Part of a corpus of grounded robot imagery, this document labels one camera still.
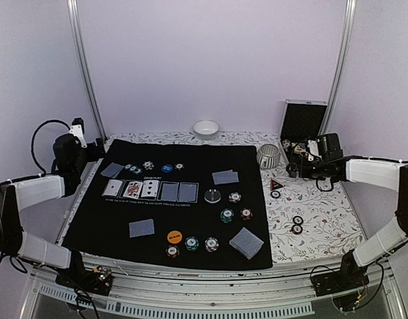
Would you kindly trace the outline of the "dealt cards front player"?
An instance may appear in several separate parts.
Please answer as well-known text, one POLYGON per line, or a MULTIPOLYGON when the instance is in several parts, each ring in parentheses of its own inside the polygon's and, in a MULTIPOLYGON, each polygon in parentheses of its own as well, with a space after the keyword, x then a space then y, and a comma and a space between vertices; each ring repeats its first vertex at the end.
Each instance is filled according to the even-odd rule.
POLYGON ((129 223, 128 225, 130 238, 143 237, 155 234, 155 226, 153 219, 134 221, 129 223))

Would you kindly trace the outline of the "blue fifty chips row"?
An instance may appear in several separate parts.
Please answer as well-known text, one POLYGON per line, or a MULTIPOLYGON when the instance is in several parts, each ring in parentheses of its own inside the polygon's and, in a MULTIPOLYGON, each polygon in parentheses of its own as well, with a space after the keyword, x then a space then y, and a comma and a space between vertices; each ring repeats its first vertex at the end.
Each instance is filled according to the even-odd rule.
POLYGON ((132 174, 139 175, 142 172, 142 168, 137 165, 127 164, 124 169, 132 174))

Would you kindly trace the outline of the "clear acrylic dealer button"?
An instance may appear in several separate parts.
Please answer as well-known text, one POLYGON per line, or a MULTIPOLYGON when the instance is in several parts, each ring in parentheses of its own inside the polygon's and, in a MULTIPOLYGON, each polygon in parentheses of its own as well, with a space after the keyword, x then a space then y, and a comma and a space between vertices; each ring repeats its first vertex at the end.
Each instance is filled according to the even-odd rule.
POLYGON ((221 200, 221 192, 217 189, 209 189, 204 194, 204 200, 210 204, 218 203, 221 200))

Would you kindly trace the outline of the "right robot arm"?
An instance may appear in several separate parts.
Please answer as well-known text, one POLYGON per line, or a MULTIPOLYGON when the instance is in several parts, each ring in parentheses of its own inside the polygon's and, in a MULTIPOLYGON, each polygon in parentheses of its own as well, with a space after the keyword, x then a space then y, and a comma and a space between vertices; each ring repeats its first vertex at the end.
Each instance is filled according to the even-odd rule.
POLYGON ((335 284, 350 289, 367 266, 408 243, 408 160, 346 156, 336 133, 302 140, 281 139, 290 177, 342 182, 367 239, 342 257, 335 284))

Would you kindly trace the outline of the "blue playing card deck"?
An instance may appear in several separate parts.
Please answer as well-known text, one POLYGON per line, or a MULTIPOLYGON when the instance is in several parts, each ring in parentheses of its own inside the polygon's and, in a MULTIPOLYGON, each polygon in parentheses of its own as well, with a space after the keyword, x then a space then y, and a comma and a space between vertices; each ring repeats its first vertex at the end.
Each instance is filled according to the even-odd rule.
POLYGON ((247 228, 243 227, 230 241, 235 248, 248 260, 252 259, 262 248, 264 241, 258 238, 247 228))

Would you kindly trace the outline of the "red black stack front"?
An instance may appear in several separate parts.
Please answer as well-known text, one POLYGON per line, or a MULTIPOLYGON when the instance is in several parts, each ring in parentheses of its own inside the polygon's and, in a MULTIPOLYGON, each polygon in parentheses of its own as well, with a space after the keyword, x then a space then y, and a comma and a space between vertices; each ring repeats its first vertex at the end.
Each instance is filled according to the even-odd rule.
POLYGON ((179 247, 176 245, 170 245, 166 249, 166 255, 170 258, 177 258, 180 255, 179 247))

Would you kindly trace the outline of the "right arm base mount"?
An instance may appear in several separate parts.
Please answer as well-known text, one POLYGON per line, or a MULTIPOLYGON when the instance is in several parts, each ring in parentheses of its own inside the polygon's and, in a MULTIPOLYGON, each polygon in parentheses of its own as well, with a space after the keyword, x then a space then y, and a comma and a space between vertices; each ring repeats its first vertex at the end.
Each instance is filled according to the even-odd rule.
POLYGON ((369 278, 365 271, 344 274, 327 266, 315 266, 310 273, 310 282, 317 297, 332 296, 334 306, 343 311, 352 311, 367 294, 369 278))

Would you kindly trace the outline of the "blue small blind button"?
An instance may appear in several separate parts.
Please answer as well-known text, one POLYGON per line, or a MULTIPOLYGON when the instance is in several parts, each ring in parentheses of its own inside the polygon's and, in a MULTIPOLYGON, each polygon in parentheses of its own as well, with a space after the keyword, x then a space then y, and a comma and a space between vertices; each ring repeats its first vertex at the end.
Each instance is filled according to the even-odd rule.
POLYGON ((161 171, 164 172, 164 173, 170 173, 170 172, 173 171, 173 166, 171 164, 164 164, 161 167, 161 171))

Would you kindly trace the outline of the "orange big blind button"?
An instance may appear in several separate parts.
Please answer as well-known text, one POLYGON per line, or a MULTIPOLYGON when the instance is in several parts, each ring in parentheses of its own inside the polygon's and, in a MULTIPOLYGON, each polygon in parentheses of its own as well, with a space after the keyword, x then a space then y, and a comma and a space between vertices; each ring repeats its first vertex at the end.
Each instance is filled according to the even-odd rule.
POLYGON ((173 230, 170 231, 167 234, 167 241, 171 244, 171 245, 176 245, 179 244, 180 242, 182 242, 183 239, 183 235, 180 231, 178 230, 173 230))

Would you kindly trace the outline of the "blue peach stack front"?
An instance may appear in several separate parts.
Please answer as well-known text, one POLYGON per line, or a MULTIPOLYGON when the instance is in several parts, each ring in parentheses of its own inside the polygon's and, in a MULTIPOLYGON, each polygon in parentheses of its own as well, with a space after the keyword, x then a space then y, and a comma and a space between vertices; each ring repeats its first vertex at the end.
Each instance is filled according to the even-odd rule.
POLYGON ((214 237, 209 237, 205 240, 205 249, 212 253, 219 248, 219 241, 214 237))

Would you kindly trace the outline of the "dealt cards player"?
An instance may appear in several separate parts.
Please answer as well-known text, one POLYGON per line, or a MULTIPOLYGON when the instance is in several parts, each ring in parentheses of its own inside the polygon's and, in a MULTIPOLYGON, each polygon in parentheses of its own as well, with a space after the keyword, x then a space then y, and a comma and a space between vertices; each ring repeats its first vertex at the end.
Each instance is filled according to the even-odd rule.
POLYGON ((123 165, 118 163, 111 163, 100 173, 101 176, 108 178, 116 178, 117 175, 124 169, 123 165))
POLYGON ((143 237, 155 234, 155 226, 153 219, 134 221, 129 223, 128 225, 130 238, 143 237))

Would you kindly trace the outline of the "red black chip stack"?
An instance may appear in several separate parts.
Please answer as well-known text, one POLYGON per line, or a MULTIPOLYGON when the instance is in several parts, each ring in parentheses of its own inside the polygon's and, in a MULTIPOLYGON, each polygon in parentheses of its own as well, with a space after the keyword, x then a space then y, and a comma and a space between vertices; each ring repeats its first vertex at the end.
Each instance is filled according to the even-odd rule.
POLYGON ((303 218, 301 216, 294 216, 292 218, 292 227, 291 227, 291 232, 295 235, 300 235, 303 232, 302 224, 303 224, 303 218))

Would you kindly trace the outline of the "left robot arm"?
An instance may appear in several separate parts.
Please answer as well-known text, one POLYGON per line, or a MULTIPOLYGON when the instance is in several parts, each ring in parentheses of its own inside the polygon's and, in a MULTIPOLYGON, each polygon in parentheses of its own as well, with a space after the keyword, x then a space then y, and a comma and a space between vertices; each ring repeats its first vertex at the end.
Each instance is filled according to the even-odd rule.
POLYGON ((53 199, 74 195, 89 162, 104 157, 104 142, 83 144, 80 137, 67 133, 53 145, 54 162, 50 173, 42 173, 0 183, 0 259, 18 257, 43 266, 54 267, 75 288, 85 288, 90 274, 78 251, 32 235, 21 226, 19 213, 53 199))

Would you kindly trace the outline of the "black triangular card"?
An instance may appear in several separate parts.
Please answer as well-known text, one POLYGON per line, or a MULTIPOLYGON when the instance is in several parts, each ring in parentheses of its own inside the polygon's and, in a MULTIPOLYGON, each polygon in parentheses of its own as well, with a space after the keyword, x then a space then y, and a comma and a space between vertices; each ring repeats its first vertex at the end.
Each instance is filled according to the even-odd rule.
POLYGON ((283 184, 277 182, 276 180, 274 180, 274 179, 270 180, 270 189, 271 190, 276 190, 276 189, 280 189, 280 188, 283 188, 283 187, 284 187, 283 184))

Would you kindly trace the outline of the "green chip stack front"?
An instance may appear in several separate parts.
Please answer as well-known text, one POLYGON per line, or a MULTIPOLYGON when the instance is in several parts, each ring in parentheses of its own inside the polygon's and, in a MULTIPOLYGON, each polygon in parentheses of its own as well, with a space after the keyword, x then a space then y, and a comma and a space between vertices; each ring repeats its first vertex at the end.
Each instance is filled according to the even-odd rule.
POLYGON ((188 251, 196 251, 199 247, 199 241, 196 237, 188 237, 185 240, 185 248, 188 251))

